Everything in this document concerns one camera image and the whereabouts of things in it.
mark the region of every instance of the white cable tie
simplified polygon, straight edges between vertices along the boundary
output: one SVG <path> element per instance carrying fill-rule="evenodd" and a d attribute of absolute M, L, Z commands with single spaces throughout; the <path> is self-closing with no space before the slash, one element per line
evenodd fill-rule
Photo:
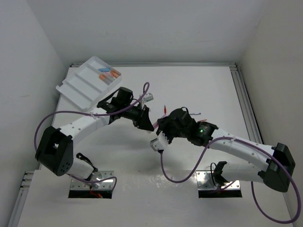
<path fill-rule="evenodd" d="M 90 112 L 90 116 L 91 116 L 92 118 L 94 118 L 94 119 L 97 119 L 97 117 L 94 115 L 94 112 L 93 112 L 93 111 Z"/>
<path fill-rule="evenodd" d="M 231 142 L 234 142 L 236 140 L 236 137 L 233 136 L 232 139 L 231 139 Z"/>

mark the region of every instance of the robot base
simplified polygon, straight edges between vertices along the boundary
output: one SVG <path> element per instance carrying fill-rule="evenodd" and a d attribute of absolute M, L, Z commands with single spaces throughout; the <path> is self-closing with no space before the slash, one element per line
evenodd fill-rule
<path fill-rule="evenodd" d="M 235 181 L 231 186 L 224 189 L 223 191 L 216 191 L 217 185 L 214 185 L 212 181 L 212 174 L 209 170 L 196 171 L 197 176 L 197 185 L 199 198 L 234 198 L 234 197 L 242 197 L 240 182 Z"/>
<path fill-rule="evenodd" d="M 104 179 L 113 176 L 114 171 L 98 171 L 98 175 L 102 176 L 101 179 Z M 111 199 L 113 186 L 114 180 L 110 179 L 98 184 L 93 184 L 93 187 L 90 190 L 89 184 L 80 182 L 72 178 L 68 198 L 98 198 L 96 194 L 100 194 L 102 196 L 100 197 L 100 199 Z"/>

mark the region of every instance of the purple cable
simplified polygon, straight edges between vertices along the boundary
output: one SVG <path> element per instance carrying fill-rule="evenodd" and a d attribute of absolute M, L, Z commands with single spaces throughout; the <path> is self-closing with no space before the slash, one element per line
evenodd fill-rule
<path fill-rule="evenodd" d="M 235 183 L 235 181 L 233 181 L 233 182 L 229 183 L 228 185 L 224 186 L 224 188 L 220 188 L 220 189 L 216 189 L 216 190 L 210 191 L 210 193 L 222 192 L 225 189 L 227 189 L 229 186 L 231 186 L 233 183 Z"/>
<path fill-rule="evenodd" d="M 73 176 L 73 175 L 71 175 L 71 177 L 78 180 L 78 181 L 81 181 L 83 183 L 100 183 L 100 182 L 103 182 L 103 181 L 106 181 L 106 180 L 114 179 L 115 183 L 114 183 L 112 191 L 114 191 L 114 189 L 116 187 L 116 184 L 117 184 L 117 178 L 115 176 L 111 176 L 111 177 L 108 177 L 108 178 L 105 178 L 105 179 L 102 179 L 102 180 L 99 180 L 99 181 L 86 181 L 86 180 L 83 180 L 83 179 L 78 178 L 78 177 Z"/>
<path fill-rule="evenodd" d="M 143 99 L 143 97 L 146 95 L 148 89 L 150 88 L 150 84 L 149 82 L 146 82 L 143 86 L 143 94 L 138 98 L 138 100 L 136 100 L 134 103 L 130 104 L 128 107 L 122 109 L 122 110 L 119 110 L 117 112 L 113 112 L 113 113 L 104 113 L 104 114 L 94 114 L 95 117 L 102 117 L 102 116 L 112 116 L 112 115 L 116 115 L 116 114 L 120 114 L 130 108 L 132 108 L 134 105 L 136 105 L 138 102 L 140 102 L 141 99 Z M 37 135 L 38 135 L 38 131 L 41 127 L 41 125 L 43 124 L 43 122 L 49 118 L 50 116 L 53 116 L 55 114 L 61 114 L 61 113 L 66 113 L 66 114 L 80 114 L 80 115 L 84 115 L 84 116 L 91 116 L 90 113 L 83 113 L 83 112 L 78 112 L 78 111 L 70 111 L 70 110 L 62 110 L 62 111 L 56 111 L 56 112 L 53 112 L 53 113 L 50 113 L 49 115 L 47 115 L 46 117 L 44 117 L 42 119 L 42 121 L 38 124 L 38 127 L 35 131 L 35 135 L 34 135 L 34 147 L 35 147 L 35 150 L 37 151 L 38 150 L 38 147 L 37 147 Z"/>
<path fill-rule="evenodd" d="M 212 140 L 211 142 L 209 142 L 209 143 L 205 146 L 204 150 L 202 151 L 202 153 L 201 153 L 201 155 L 200 155 L 200 158 L 198 159 L 198 161 L 197 161 L 197 163 L 196 163 L 194 169 L 190 172 L 190 174 L 189 174 L 186 178 L 184 178 L 183 180 L 179 180 L 179 181 L 175 181 L 175 180 L 172 180 L 172 179 L 168 178 L 168 176 L 166 175 L 166 172 L 165 172 L 165 170 L 164 170 L 164 165 L 163 165 L 163 153 L 160 153 L 160 156 L 161 156 L 161 157 L 160 157 L 160 159 L 161 159 L 161 168 L 162 168 L 162 172 L 163 172 L 164 176 L 166 177 L 167 180 L 169 180 L 170 182 L 173 182 L 173 183 L 183 183 L 183 182 L 187 181 L 187 180 L 191 177 L 191 175 L 195 172 L 195 170 L 197 169 L 197 167 L 198 167 L 198 165 L 200 164 L 200 162 L 201 162 L 201 160 L 202 160 L 202 158 L 203 158 L 203 156 L 204 156 L 206 150 L 210 147 L 210 145 L 212 145 L 214 142 L 216 142 L 216 141 L 218 141 L 218 140 L 232 140 L 232 139 L 234 139 L 234 138 L 233 138 L 233 137 L 219 137 L 219 138 L 216 138 L 216 139 Z M 239 139 L 235 139 L 234 141 L 239 142 L 239 143 L 242 143 L 242 144 L 245 144 L 245 145 L 247 145 L 247 146 L 249 146 L 249 147 L 252 147 L 252 148 L 254 148 L 254 149 L 257 149 L 258 151 L 260 151 L 260 152 L 262 152 L 263 154 L 265 154 L 265 155 L 267 155 L 268 157 L 270 157 L 270 158 L 271 158 L 271 159 L 272 159 L 272 160 L 273 160 L 273 161 L 274 161 L 274 162 L 283 170 L 283 172 L 286 174 L 287 178 L 289 179 L 290 183 L 291 183 L 291 184 L 293 185 L 293 187 L 294 187 L 294 191 L 295 191 L 295 194 L 296 194 L 296 196 L 297 196 L 297 202 L 298 202 L 297 213 L 296 213 L 296 215 L 295 215 L 292 219 L 290 219 L 290 220 L 288 220 L 288 221 L 280 221 L 280 220 L 276 220 L 276 219 L 274 219 L 274 218 L 268 216 L 268 215 L 262 210 L 262 208 L 259 206 L 259 204 L 258 204 L 258 202 L 257 202 L 256 195 L 255 195 L 255 190 L 254 190 L 253 182 L 251 182 L 251 192 L 252 192 L 252 196 L 253 196 L 254 202 L 255 202 L 257 208 L 260 210 L 260 212 L 261 212 L 266 218 L 268 218 L 269 220 L 274 221 L 274 222 L 279 223 L 279 224 L 290 224 L 290 223 L 295 222 L 295 221 L 299 218 L 300 213 L 301 213 L 301 206 L 302 206 L 302 205 L 301 205 L 301 196 L 300 196 L 299 190 L 298 190 L 298 188 L 297 188 L 297 185 L 295 184 L 294 180 L 292 179 L 292 177 L 290 176 L 290 174 L 288 173 L 288 171 L 285 169 L 285 167 L 284 167 L 276 158 L 274 158 L 271 154 L 267 153 L 267 152 L 264 151 L 263 149 L 261 149 L 261 148 L 259 148 L 259 147 L 257 147 L 257 146 L 254 146 L 254 145 L 252 145 L 252 144 L 250 144 L 250 143 L 248 143 L 248 142 L 239 140 Z"/>

